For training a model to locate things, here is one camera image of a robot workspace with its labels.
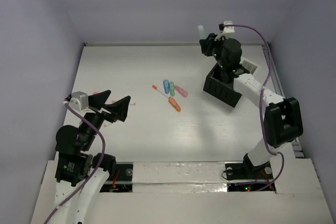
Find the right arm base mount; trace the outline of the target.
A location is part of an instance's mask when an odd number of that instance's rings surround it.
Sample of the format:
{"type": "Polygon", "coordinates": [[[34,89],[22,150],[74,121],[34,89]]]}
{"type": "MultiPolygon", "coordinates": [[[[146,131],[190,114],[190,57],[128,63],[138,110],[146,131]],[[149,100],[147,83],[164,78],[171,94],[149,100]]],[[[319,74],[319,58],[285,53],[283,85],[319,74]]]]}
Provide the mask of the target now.
{"type": "Polygon", "coordinates": [[[221,176],[227,181],[228,192],[276,190],[274,183],[263,189],[274,178],[269,162],[254,171],[249,170],[243,163],[226,163],[221,176]]]}

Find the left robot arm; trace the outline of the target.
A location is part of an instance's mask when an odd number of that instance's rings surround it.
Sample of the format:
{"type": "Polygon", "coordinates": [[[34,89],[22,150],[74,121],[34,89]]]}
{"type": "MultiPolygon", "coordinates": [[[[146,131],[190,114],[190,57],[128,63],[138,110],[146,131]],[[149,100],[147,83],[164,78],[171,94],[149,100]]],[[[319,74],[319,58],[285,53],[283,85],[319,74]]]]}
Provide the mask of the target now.
{"type": "Polygon", "coordinates": [[[80,123],[64,125],[56,133],[56,193],[46,223],[85,223],[101,187],[116,174],[116,159],[105,153],[100,128],[105,121],[124,122],[131,97],[108,104],[110,94],[110,90],[91,95],[78,91],[63,102],[80,123]]]}

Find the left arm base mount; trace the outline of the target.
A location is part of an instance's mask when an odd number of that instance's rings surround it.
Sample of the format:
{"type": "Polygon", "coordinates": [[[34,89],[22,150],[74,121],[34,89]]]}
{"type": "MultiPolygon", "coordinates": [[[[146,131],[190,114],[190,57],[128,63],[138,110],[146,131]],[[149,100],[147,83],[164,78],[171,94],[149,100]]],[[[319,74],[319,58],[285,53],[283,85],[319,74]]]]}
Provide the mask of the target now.
{"type": "Polygon", "coordinates": [[[117,163],[115,174],[100,189],[101,193],[131,193],[133,188],[133,163],[117,163]]]}

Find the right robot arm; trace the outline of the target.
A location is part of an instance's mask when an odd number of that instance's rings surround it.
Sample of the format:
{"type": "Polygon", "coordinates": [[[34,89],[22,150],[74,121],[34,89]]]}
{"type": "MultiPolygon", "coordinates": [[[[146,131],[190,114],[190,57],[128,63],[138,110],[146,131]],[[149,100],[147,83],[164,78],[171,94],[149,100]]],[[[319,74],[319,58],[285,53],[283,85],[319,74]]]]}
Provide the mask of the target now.
{"type": "Polygon", "coordinates": [[[262,139],[243,158],[241,171],[248,178],[258,175],[280,148],[303,134],[299,101],[267,89],[241,64],[241,43],[210,33],[199,41],[201,52],[214,57],[216,65],[207,75],[203,90],[231,107],[241,97],[259,109],[262,139]]]}

